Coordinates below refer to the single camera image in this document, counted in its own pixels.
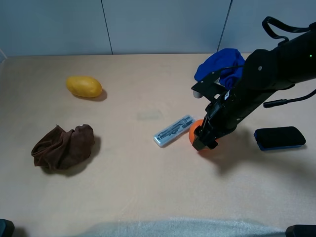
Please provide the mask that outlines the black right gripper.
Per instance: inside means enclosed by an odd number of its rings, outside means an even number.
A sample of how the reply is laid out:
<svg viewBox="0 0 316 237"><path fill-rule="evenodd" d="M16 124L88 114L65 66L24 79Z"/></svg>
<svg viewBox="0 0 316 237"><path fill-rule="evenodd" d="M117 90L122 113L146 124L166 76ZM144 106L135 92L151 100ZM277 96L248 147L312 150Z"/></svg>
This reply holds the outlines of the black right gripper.
<svg viewBox="0 0 316 237"><path fill-rule="evenodd" d="M234 131L261 103L262 92L259 90L229 90L209 109L203 125L195 129L193 147L197 151L215 149L218 146L216 139Z"/></svg>

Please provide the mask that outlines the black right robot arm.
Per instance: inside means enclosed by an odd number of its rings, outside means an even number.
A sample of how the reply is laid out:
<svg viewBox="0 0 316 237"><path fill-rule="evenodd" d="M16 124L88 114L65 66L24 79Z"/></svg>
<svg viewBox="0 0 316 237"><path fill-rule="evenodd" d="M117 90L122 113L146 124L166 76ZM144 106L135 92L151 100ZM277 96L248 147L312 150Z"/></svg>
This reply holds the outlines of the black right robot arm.
<svg viewBox="0 0 316 237"><path fill-rule="evenodd" d="M306 28L291 27L273 18L266 17L262 26L266 33L280 42L273 50L257 49L243 65L241 76L234 84L220 85L217 79L229 69L206 68L197 71L197 83L192 87L196 98L210 101L201 124L190 132L192 146L200 151L214 149L217 139L232 133L237 125L263 105L271 108L306 100L315 92L291 99L267 102L279 90L287 90L297 83L316 77L316 25Z"/></svg>

